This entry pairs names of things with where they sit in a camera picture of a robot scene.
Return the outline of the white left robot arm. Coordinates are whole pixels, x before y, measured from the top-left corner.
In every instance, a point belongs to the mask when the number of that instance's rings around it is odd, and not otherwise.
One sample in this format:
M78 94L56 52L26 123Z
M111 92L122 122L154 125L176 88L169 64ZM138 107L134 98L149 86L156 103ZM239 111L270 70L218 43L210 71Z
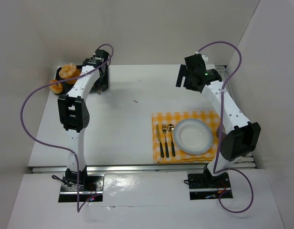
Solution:
M101 94L109 87L108 64L110 54L96 50L91 58L85 59L81 78L65 95L58 97L60 122L66 131L68 157L65 181L68 184L85 186L88 182L87 165L84 159L84 132L90 122L86 99L90 92Z

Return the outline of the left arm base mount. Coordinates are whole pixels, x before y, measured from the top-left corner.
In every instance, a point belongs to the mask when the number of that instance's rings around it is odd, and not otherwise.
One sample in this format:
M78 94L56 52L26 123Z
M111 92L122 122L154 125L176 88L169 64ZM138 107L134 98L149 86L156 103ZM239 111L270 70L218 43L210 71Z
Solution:
M77 183L67 182L65 176L59 178L52 175L52 179L61 182L59 203L72 203L77 201ZM102 202L104 189L104 175L88 176L86 183L79 184L79 202Z

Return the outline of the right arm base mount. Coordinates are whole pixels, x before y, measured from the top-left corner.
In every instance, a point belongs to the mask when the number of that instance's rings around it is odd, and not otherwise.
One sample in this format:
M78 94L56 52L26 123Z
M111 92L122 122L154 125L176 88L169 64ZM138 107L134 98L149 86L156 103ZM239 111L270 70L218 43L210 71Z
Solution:
M189 187L190 200L233 198L230 179L227 173L207 181L203 174L188 174L184 184Z

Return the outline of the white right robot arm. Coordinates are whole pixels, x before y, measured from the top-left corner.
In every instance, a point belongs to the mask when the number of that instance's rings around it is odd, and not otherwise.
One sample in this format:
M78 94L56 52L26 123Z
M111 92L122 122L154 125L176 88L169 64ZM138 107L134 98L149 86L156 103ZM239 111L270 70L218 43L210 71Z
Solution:
M254 151L261 132L260 125L252 123L238 108L216 69L208 70L201 54L185 58L180 66L177 87L197 91L209 100L220 116L220 128L226 136L220 141L219 154L208 163L196 179L196 188L214 188L224 181L227 170L241 157Z

